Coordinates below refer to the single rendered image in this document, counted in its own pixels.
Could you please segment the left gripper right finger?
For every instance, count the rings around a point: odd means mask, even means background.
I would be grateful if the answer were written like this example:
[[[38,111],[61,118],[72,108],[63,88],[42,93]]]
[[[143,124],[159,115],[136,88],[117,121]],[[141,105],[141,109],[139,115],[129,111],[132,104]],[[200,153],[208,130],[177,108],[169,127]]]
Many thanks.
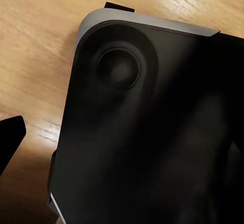
[[[244,117],[232,115],[228,134],[244,156]]]

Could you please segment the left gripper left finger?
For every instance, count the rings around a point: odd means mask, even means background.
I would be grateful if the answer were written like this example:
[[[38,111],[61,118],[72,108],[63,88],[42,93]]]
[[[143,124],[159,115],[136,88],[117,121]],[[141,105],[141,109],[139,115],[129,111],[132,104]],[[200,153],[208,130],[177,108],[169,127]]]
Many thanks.
[[[23,116],[0,121],[0,176],[26,135]]]

